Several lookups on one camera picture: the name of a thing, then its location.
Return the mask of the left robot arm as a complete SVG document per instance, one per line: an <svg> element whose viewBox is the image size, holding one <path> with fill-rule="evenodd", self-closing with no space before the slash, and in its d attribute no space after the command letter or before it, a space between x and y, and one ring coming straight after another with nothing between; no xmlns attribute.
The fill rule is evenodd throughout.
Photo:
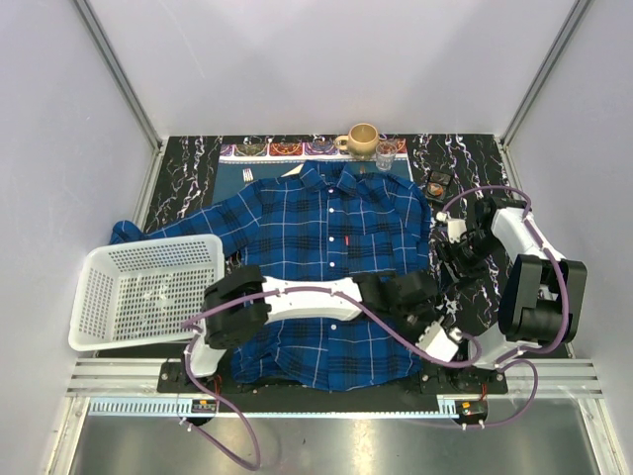
<svg viewBox="0 0 633 475"><path fill-rule="evenodd" d="M318 318L351 322L366 317L424 360L458 368L462 333L430 318L438 295L436 282L422 271L365 273L315 283L265 276L256 265L241 267L208 287L201 313L183 323L194 339L178 377L191 391L204 391L225 353L265 326Z"/></svg>

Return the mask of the blue plaid shirt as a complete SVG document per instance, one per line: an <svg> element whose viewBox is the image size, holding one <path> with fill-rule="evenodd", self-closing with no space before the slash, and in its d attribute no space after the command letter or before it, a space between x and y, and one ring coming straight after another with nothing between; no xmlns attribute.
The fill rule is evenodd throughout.
<svg viewBox="0 0 633 475"><path fill-rule="evenodd" d="M424 270L430 228L430 206L413 182L309 160L297 174L257 180L151 237L212 234L225 255L238 254L266 276L321 282ZM238 383L283 379L332 392L382 385L421 367L418 356L367 319L272 323L231 359Z"/></svg>

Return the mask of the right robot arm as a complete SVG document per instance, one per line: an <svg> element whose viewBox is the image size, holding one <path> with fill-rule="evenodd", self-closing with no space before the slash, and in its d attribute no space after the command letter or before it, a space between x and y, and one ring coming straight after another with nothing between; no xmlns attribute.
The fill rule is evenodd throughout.
<svg viewBox="0 0 633 475"><path fill-rule="evenodd" d="M552 351L578 331L588 270L553 248L535 224L524 200L487 197L474 205L471 226L446 212L436 219L447 228L436 248L439 288L450 297L487 273L486 261L504 250L511 269L501 292L497 321L475 341L462 343L463 357L446 372L459 393L475 393L502 383L501 369L518 357Z"/></svg>

